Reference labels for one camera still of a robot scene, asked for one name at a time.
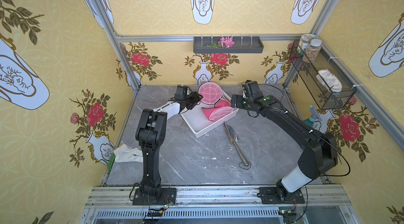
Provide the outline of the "white lid jar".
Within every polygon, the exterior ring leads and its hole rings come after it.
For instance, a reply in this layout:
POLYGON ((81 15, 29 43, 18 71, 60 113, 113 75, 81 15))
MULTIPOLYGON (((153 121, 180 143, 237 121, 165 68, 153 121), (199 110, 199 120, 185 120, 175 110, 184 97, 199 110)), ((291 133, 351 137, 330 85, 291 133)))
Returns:
POLYGON ((301 36, 300 40, 299 40, 299 43, 298 43, 298 46, 297 46, 297 49, 296 49, 297 53, 303 55, 305 49, 307 48, 307 46, 310 45, 310 42, 313 39, 317 39, 317 38, 318 38, 317 35, 314 35, 314 34, 311 34, 311 33, 303 34, 301 36))

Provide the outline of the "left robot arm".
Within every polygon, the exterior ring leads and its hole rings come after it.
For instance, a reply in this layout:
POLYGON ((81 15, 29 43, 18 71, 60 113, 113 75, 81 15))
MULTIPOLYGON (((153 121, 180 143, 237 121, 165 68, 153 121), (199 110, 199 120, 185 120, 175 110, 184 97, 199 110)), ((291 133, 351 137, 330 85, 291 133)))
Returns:
POLYGON ((142 111, 135 139, 143 153, 143 177, 136 190, 135 199, 150 197, 159 200, 162 196, 159 173, 159 151, 166 137, 167 121, 183 110, 192 110, 199 105, 203 96, 191 91, 188 86, 178 85, 174 97, 158 108, 142 111))

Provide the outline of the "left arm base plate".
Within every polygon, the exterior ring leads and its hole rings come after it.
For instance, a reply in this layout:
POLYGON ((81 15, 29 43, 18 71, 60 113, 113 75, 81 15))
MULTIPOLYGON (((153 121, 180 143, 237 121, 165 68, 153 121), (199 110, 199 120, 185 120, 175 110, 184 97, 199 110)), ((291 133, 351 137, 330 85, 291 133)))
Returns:
POLYGON ((175 203, 176 196, 177 189, 174 187, 162 188, 160 190, 160 193, 157 195, 154 195, 153 193, 142 192, 139 188, 137 188, 134 193, 132 204, 133 206, 162 206, 169 203, 175 203))

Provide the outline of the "beige cloth in basket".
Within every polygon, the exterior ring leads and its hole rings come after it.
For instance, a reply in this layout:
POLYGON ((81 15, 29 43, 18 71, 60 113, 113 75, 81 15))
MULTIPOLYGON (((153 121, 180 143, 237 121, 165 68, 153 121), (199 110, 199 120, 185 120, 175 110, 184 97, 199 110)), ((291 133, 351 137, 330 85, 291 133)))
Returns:
POLYGON ((316 78, 330 92, 341 92, 343 89, 340 80, 328 69, 318 71, 316 78))

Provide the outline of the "white crumpled cloth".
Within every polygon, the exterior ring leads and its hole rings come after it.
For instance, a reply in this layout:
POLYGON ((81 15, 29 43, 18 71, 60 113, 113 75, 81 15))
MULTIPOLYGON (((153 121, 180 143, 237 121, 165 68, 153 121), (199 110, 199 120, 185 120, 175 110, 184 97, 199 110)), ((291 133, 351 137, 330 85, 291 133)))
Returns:
POLYGON ((143 163, 143 152, 138 148, 129 148, 126 144, 115 149, 114 155, 117 163, 143 163))

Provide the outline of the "pink mesh laundry bag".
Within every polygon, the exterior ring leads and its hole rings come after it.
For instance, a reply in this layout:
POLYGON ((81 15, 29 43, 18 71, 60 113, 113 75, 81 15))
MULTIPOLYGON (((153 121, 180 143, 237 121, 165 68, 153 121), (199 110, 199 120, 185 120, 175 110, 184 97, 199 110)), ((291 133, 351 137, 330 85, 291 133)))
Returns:
POLYGON ((233 111, 230 102, 225 99, 219 100, 214 108, 202 108, 202 112, 209 121, 218 121, 233 111))

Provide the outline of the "grey wall shelf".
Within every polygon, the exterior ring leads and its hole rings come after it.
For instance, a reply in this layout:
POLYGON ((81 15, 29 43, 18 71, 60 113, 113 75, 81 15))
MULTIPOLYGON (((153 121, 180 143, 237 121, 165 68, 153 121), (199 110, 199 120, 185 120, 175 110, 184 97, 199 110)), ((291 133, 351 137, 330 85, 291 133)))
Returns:
POLYGON ((263 53, 260 36, 194 36, 195 54, 263 53))

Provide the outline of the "aluminium mounting rail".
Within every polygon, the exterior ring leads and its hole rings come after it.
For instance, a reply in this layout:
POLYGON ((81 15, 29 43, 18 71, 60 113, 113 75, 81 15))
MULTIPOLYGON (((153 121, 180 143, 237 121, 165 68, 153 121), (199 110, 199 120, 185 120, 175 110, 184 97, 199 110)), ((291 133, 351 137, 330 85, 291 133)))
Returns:
MULTIPOLYGON (((255 206, 261 205, 258 197, 260 185, 238 186, 178 186, 176 205, 193 206, 255 206)), ((129 208, 131 187, 94 187, 85 208, 129 208)), ((302 189, 304 203, 298 206, 350 206, 351 202, 341 185, 307 185, 302 189)))

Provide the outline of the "white plastic basket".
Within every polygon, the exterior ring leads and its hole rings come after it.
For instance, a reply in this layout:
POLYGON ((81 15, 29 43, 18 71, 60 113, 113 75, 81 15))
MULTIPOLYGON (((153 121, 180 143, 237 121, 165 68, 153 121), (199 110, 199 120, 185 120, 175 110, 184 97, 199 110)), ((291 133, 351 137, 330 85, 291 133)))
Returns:
POLYGON ((230 105, 230 97, 216 84, 203 84, 198 93, 203 96, 197 106, 181 113, 196 138, 217 128, 236 115, 238 109, 230 105))

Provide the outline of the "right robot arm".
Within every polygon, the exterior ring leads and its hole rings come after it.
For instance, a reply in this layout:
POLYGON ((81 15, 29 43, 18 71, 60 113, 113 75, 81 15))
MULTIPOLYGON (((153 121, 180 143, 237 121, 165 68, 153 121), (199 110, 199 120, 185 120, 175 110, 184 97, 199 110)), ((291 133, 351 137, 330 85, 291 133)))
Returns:
POLYGON ((256 81, 242 84, 243 94, 232 95, 231 106, 255 112, 277 124, 303 150, 297 166, 276 184, 282 200, 324 175, 338 164, 336 138, 307 125, 274 96, 265 96, 256 81))

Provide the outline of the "teal spray bottle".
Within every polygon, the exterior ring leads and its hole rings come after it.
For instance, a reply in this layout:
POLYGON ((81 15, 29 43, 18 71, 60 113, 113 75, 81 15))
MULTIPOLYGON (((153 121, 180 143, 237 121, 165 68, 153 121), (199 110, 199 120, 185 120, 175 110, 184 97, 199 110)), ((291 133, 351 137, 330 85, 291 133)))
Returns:
POLYGON ((308 126, 314 128, 316 130, 320 130, 320 128, 322 126, 322 118, 320 116, 320 113, 313 105, 309 106, 309 110, 311 112, 311 116, 309 116, 308 119, 304 120, 304 122, 308 126))

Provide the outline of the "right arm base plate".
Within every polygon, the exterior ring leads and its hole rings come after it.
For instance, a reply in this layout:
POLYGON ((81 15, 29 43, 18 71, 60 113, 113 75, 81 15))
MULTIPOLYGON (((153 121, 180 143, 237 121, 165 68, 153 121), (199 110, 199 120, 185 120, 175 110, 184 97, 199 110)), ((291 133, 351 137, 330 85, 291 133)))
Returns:
POLYGON ((306 202, 300 189, 296 192, 290 193, 277 187, 259 187, 257 197, 264 205, 304 204, 306 202))

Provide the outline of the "pink artificial flower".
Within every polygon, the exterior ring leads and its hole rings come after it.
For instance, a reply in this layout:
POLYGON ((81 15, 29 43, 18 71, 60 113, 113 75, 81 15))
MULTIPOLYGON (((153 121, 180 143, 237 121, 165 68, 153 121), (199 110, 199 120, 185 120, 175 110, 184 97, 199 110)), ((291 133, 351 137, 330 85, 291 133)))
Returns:
POLYGON ((222 37, 219 40, 219 45, 222 48, 231 48, 234 44, 235 42, 233 41, 233 37, 222 37))

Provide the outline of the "grain filled jar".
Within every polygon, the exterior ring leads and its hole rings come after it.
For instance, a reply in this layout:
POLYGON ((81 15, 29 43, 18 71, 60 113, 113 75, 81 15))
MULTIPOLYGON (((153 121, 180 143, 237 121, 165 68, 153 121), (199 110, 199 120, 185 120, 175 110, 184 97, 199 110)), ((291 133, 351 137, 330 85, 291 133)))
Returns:
POLYGON ((305 49, 305 55, 303 56, 303 62, 313 62, 318 56, 321 50, 322 40, 312 39, 310 44, 305 49))

